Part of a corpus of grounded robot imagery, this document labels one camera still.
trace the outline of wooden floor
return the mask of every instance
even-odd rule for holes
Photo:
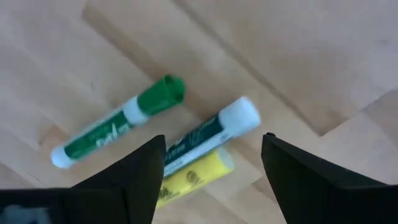
[[[156,134],[167,142],[241,95],[262,125],[228,143],[236,170],[154,223],[284,223],[260,159],[278,137],[398,184],[398,3],[389,0],[3,0],[0,188],[69,187]],[[64,171],[40,140],[72,135],[165,73],[187,97]]]

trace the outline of green marker cap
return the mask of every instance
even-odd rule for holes
[[[184,100],[185,87],[181,78],[165,75],[138,96],[139,109],[152,116]]]

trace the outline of yellow marker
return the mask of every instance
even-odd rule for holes
[[[213,150],[163,180],[156,208],[219,179],[233,169],[232,157],[224,148]]]

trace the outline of marker label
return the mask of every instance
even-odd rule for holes
[[[169,147],[165,155],[165,165],[169,165],[179,157],[183,156],[189,150],[196,148],[209,140],[216,134],[222,132],[224,129],[220,123],[220,119],[216,114],[201,126],[190,131],[179,141]]]
[[[115,112],[106,121],[99,123],[102,124],[94,126],[91,131],[68,143],[65,146],[65,154],[71,159],[80,159],[126,134],[133,127],[124,116],[123,110]]]

